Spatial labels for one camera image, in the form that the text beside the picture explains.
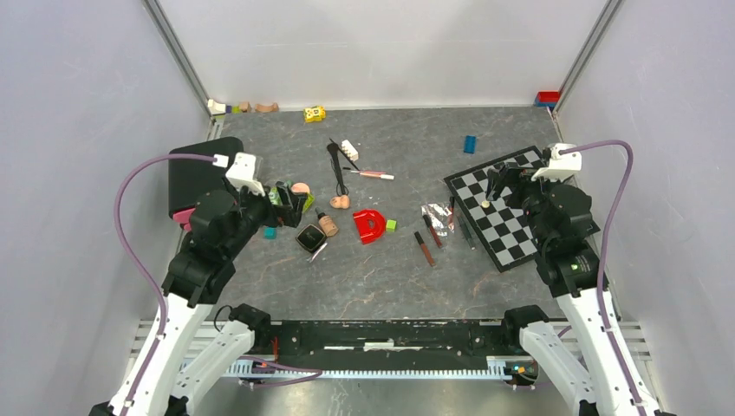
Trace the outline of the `black makeup brush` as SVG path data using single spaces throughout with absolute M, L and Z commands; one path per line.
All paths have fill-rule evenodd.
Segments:
M 330 143 L 327 145 L 327 151 L 331 157 L 331 163 L 332 163 L 333 171 L 334 171 L 335 178 L 337 181 L 336 195 L 346 196 L 348 195 L 348 188 L 344 184 L 343 176 L 341 173 L 342 169 L 341 169 L 340 161 L 339 161 L 340 149 L 336 143 Z

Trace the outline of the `black pink drawer organizer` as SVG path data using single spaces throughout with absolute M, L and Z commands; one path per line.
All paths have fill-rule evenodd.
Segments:
M 168 161 L 168 216 L 185 231 L 190 231 L 190 217 L 197 200 L 207 192 L 225 190 L 234 193 L 234 188 L 225 178 L 226 170 L 232 165 L 237 153 L 244 150 L 243 141 L 234 136 L 183 146 L 170 154 L 198 154 L 214 156 L 221 154 L 229 158 L 225 168 L 211 162 L 188 159 Z

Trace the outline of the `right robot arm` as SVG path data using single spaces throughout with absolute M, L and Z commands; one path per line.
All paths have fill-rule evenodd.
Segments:
M 562 343 L 537 306 L 504 313 L 500 340 L 540 366 L 574 415 L 662 415 L 625 346 L 602 259 L 590 246 L 596 233 L 592 199 L 537 169 L 512 164 L 488 174 L 486 197 L 522 211 L 537 245 L 537 273 L 576 337 L 580 354 Z

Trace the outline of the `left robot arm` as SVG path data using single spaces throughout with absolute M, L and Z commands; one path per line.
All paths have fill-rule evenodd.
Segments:
M 188 364 L 183 362 L 205 318 L 235 274 L 234 260 L 263 226 L 297 227 L 307 197 L 278 183 L 279 204 L 246 189 L 202 195 L 191 229 L 169 263 L 162 283 L 166 310 L 156 316 L 116 395 L 92 407 L 93 415 L 191 415 L 240 356 L 262 353 L 272 342 L 270 315 L 247 304 Z

